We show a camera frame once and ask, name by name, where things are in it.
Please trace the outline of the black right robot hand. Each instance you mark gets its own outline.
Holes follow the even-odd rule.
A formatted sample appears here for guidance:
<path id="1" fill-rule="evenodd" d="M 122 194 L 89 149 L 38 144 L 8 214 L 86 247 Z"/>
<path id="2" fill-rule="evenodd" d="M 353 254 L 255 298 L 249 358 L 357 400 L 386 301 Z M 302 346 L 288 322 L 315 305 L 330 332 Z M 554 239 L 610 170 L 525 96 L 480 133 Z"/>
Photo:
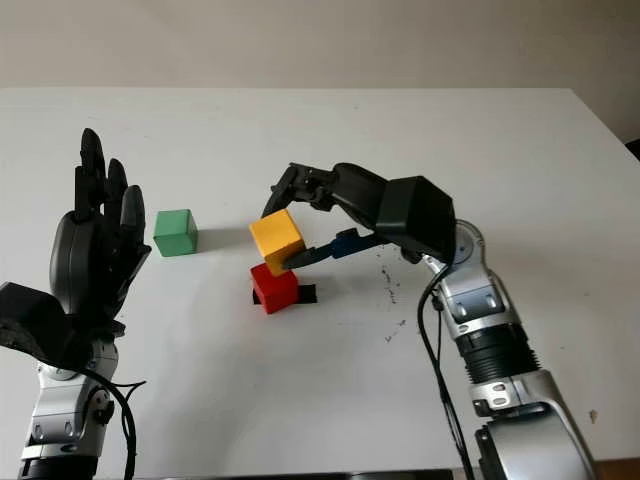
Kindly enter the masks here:
<path id="1" fill-rule="evenodd" d="M 280 180 L 271 186 L 263 216 L 284 209 L 292 202 L 304 202 L 324 212 L 338 206 L 371 233 L 361 236 L 355 228 L 341 231 L 326 245 L 287 254 L 282 266 L 287 270 L 302 268 L 329 257 L 339 259 L 387 244 L 388 241 L 376 232 L 386 185 L 386 179 L 352 163 L 338 163 L 330 171 L 289 164 Z"/>

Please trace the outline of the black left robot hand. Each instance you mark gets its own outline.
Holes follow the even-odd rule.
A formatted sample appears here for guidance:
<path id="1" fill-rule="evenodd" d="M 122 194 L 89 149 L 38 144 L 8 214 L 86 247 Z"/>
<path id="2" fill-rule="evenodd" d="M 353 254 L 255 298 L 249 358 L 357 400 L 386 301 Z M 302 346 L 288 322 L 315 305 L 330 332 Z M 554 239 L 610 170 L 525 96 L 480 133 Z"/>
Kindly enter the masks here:
<path id="1" fill-rule="evenodd" d="M 117 320 L 129 288 L 151 252 L 142 190 L 122 163 L 106 161 L 101 139 L 86 128 L 74 170 L 74 208 L 60 220 L 52 248 L 52 294 L 81 331 L 124 335 Z"/>

